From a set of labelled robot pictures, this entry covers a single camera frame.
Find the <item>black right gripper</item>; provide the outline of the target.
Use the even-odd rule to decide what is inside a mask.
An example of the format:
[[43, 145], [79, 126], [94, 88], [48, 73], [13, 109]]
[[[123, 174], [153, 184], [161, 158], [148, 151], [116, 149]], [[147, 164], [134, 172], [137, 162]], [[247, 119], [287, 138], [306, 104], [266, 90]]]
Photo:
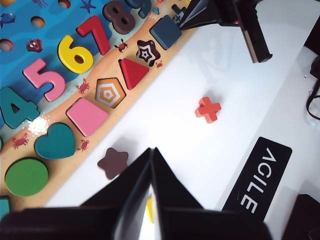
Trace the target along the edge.
[[253, 63], [264, 63], [269, 52], [257, 15], [260, 0], [191, 0], [178, 27], [189, 30], [211, 24], [240, 26]]

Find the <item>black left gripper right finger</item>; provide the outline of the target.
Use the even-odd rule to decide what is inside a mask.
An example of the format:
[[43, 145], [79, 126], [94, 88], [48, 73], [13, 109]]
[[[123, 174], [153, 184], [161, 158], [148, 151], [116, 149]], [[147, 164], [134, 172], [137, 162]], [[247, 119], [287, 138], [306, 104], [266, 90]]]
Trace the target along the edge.
[[235, 213], [208, 210], [175, 176], [158, 150], [151, 157], [161, 237], [164, 240], [270, 240], [266, 224]]

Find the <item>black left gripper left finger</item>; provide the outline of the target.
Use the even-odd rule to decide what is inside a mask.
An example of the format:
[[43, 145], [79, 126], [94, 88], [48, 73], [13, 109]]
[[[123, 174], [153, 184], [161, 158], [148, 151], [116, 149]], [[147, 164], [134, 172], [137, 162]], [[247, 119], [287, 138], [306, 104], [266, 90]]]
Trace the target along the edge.
[[114, 240], [140, 234], [150, 185], [151, 148], [77, 207], [26, 208], [0, 222], [2, 240]]

